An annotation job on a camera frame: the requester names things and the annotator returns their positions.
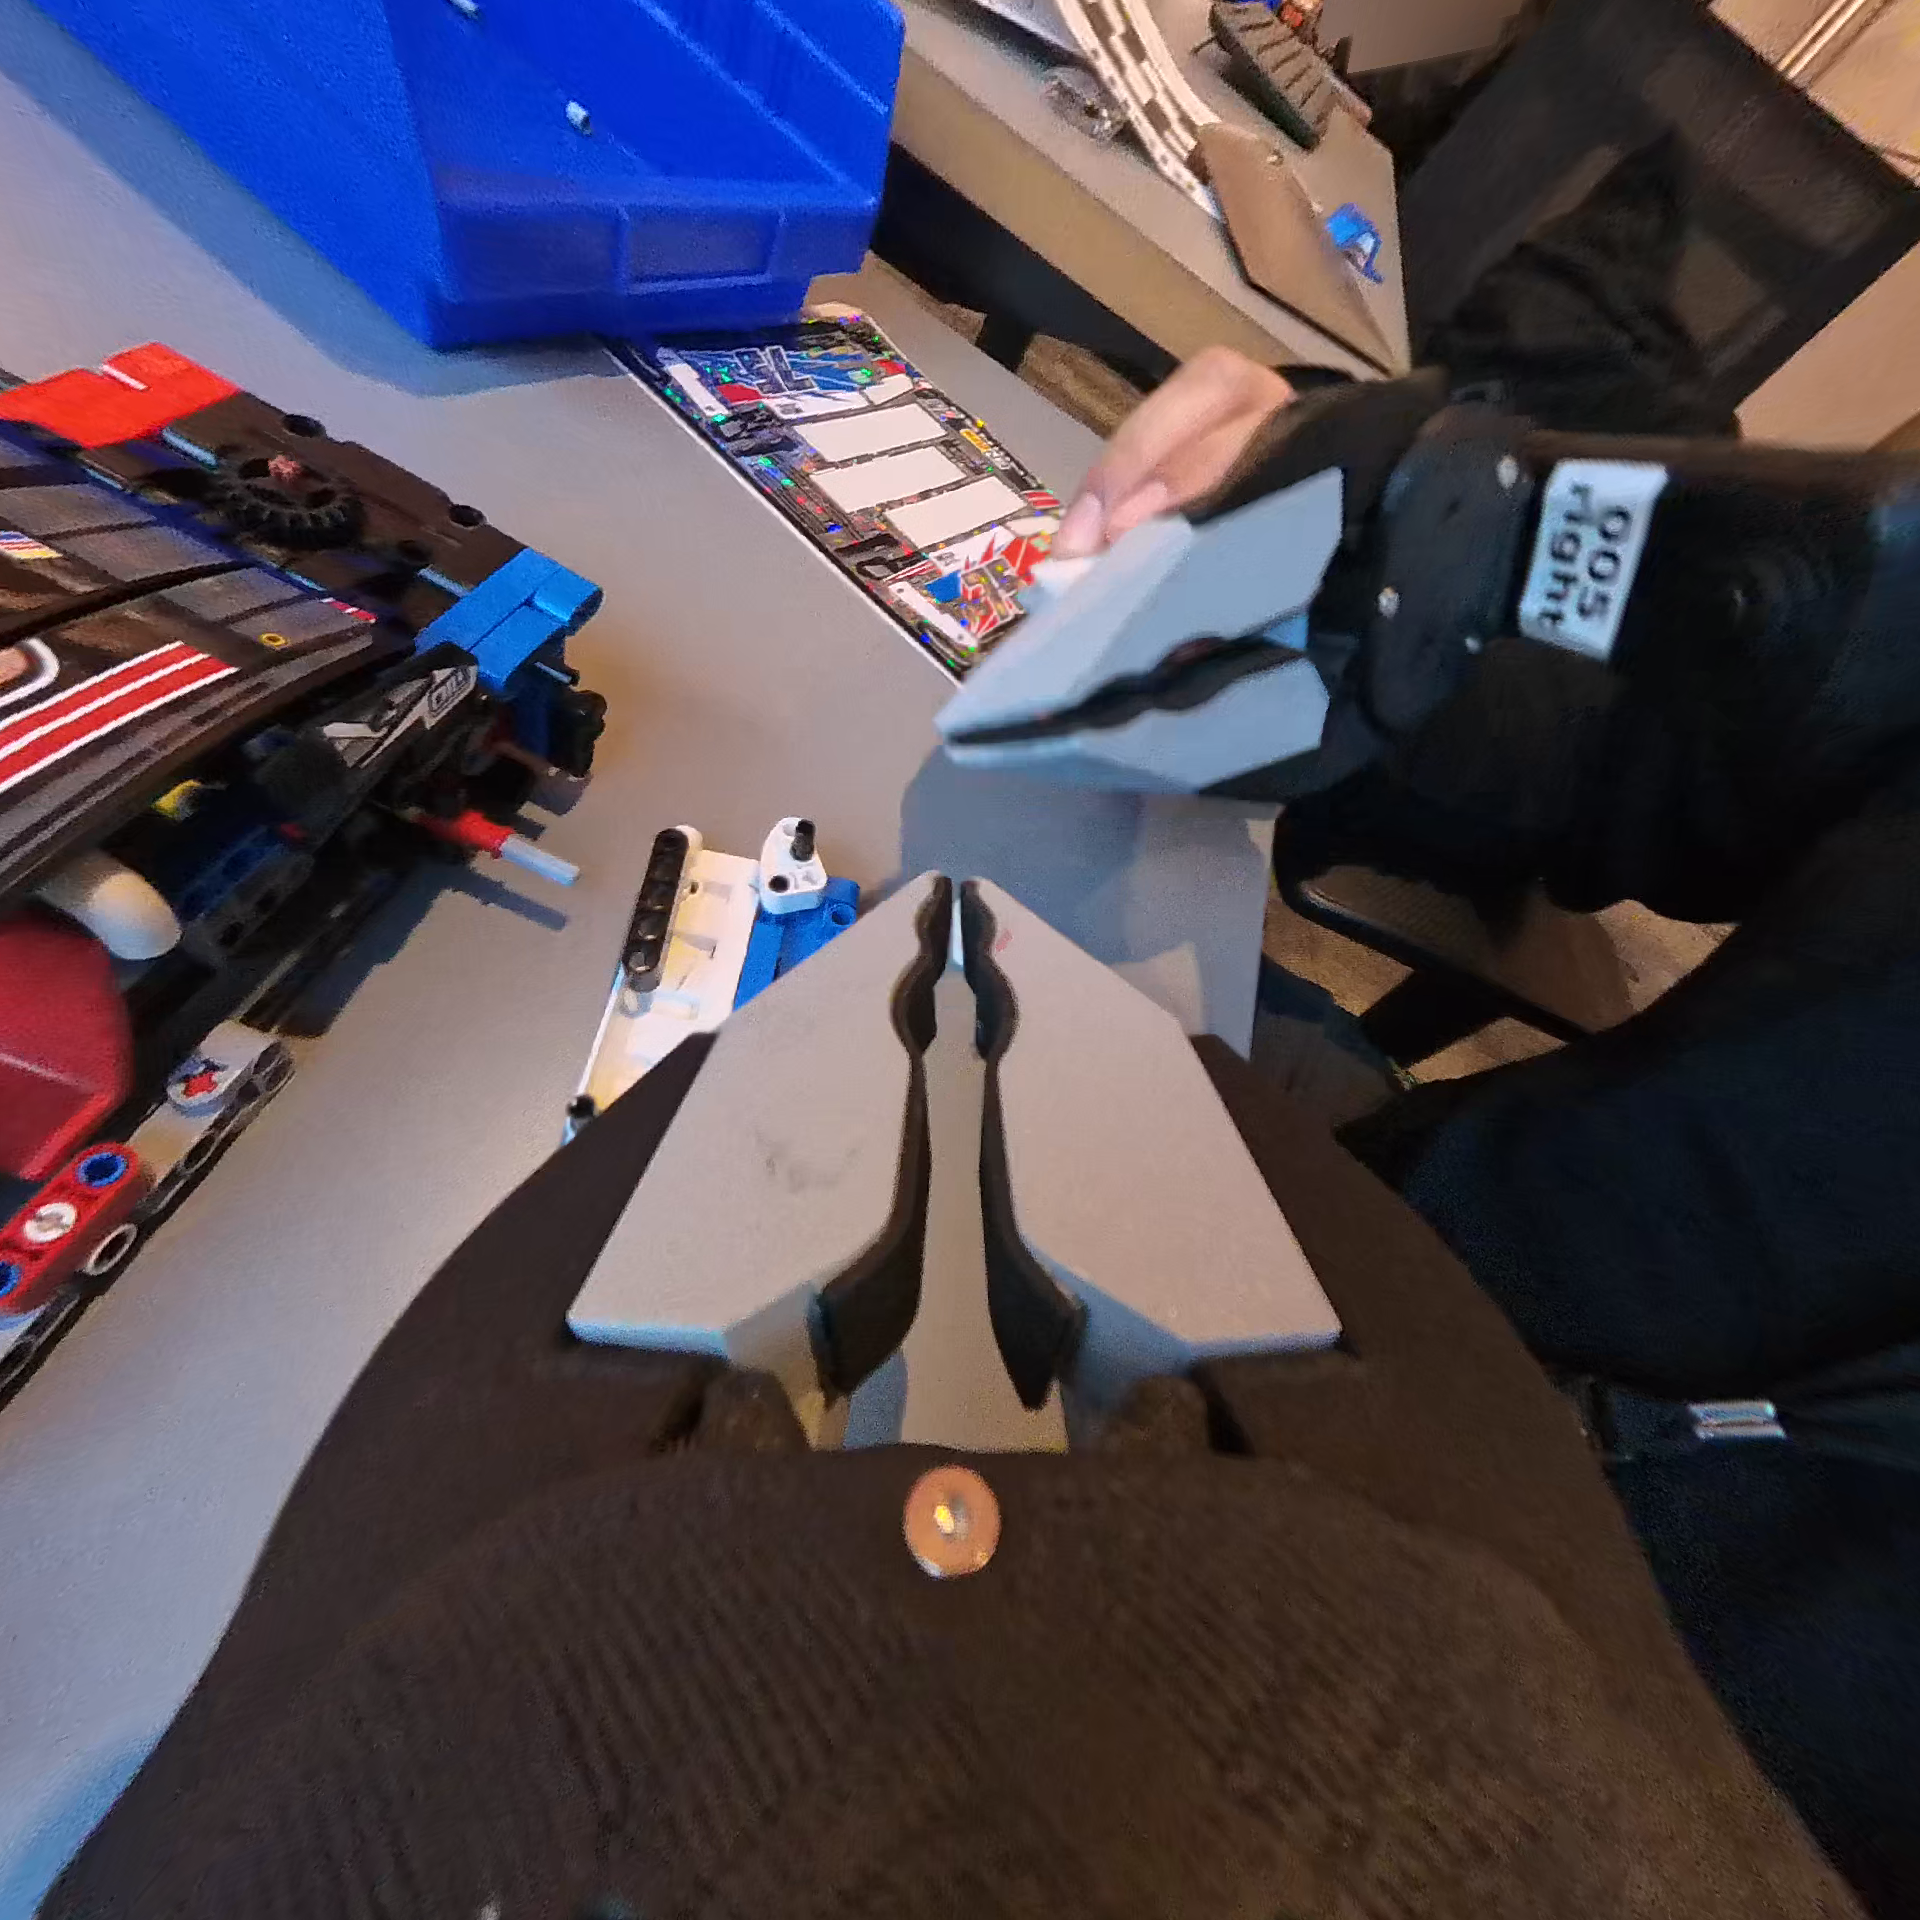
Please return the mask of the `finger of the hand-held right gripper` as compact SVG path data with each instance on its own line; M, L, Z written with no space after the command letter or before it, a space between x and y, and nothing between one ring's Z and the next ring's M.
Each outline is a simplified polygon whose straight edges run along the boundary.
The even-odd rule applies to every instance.
M974 774L1125 796L1202 796L1311 758L1331 695L1303 656L1282 656L1186 712L1152 708L1115 727L1008 744L944 744Z
M1342 540L1342 472L1205 522L1156 518L1083 562L1035 571L1024 618L938 719L948 747L1066 736L1107 695L1144 691L1196 643L1266 643L1301 623Z

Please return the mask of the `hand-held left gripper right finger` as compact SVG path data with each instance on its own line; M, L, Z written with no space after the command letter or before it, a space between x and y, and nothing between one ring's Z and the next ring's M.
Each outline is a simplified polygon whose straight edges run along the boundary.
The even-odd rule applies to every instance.
M983 1063L991 1332L1028 1408L1090 1438L1156 1379L1331 1353L1342 1323L1180 1020L999 884L956 940Z

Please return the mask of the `colourful sticker sheet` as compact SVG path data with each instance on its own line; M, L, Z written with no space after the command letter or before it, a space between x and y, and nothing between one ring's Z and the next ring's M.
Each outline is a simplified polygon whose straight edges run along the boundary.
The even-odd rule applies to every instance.
M1063 500L861 308L612 353L951 681L1024 620Z

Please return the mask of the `blue plastic storage bin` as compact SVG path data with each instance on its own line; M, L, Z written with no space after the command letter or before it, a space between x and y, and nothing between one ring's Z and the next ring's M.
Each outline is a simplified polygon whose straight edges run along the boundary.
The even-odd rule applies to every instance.
M884 2L53 2L422 345L791 323L878 223Z

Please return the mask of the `dark keyboard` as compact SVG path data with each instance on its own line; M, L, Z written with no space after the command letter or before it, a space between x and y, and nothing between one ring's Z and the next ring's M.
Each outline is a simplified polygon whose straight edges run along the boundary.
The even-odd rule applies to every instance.
M1299 152L1317 152L1339 118L1371 126L1349 80L1354 43L1323 34L1322 2L1212 2L1206 27L1230 86Z

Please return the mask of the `grey desk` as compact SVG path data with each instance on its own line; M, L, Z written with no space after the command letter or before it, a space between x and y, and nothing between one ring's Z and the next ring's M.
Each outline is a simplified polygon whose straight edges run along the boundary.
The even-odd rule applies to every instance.
M559 1145L646 846L788 812L870 894L981 873L1250 1044L1270 827L967 775L947 676L597 344L435 355L31 6L4 6L4 368L165 344L364 442L598 583L581 867L413 879L326 983L290 1087L4 1408L4 1915L42 1892L216 1648L395 1316Z
M1222 227L1148 159L1098 143L1047 106L1051 60L1015 43L1005 23L974 6L900 6L900 14L898 152L1115 323L1180 361L1227 345L1268 367L1408 370L1395 163L1371 130L1339 115L1317 152L1287 163L1319 211L1354 206L1380 234L1379 282L1336 263L1380 334L1379 367L1248 284Z

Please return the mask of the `white checkered curved sheet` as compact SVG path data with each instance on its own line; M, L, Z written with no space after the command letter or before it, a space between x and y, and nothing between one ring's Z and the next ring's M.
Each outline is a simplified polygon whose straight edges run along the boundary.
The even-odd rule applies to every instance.
M1071 48L1112 97L1158 176L1213 224L1224 212L1212 185L1202 136L1221 115L1188 83L1148 2L1051 2Z

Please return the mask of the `black office chair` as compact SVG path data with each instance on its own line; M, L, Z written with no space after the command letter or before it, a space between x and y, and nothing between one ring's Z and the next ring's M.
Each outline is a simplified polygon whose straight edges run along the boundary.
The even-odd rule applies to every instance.
M1916 252L1918 195L1708 6L1543 6L1398 185L1411 345L1587 217L1595 303L1728 420Z

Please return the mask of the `black blue toy brick car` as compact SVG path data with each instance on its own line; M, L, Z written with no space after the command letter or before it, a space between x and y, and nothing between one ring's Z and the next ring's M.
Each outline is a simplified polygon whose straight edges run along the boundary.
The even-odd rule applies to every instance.
M426 862L572 884L597 583L163 344L3 391L3 1394Z

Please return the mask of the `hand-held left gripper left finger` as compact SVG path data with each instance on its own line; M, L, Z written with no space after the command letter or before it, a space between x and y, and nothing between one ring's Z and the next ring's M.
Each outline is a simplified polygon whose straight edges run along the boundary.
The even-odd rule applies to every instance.
M925 873L710 1038L591 1265L582 1343L782 1385L807 1441L906 1344L928 1225L928 1048L954 883Z

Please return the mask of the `person's dark clothing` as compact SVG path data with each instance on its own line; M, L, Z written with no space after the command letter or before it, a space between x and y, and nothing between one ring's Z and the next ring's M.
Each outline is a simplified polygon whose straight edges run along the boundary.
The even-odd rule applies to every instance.
M1696 1666L1874 1915L1918 1892L1916 810L1645 1012L1339 1138L1614 1430Z

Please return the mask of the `person's right hand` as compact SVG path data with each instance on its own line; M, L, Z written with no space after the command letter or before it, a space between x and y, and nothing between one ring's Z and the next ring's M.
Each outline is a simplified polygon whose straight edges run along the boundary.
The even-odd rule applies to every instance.
M1112 430L1066 504L1047 555L1090 560L1141 524L1183 512L1294 398L1282 374L1224 345L1180 363Z

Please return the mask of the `white blue brick assembly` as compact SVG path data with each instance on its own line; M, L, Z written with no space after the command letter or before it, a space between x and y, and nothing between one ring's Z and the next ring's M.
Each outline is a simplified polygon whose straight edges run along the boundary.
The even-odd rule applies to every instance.
M712 850L690 826L661 831L559 1138L854 927L860 904L854 881L828 873L810 818L779 818L757 855Z

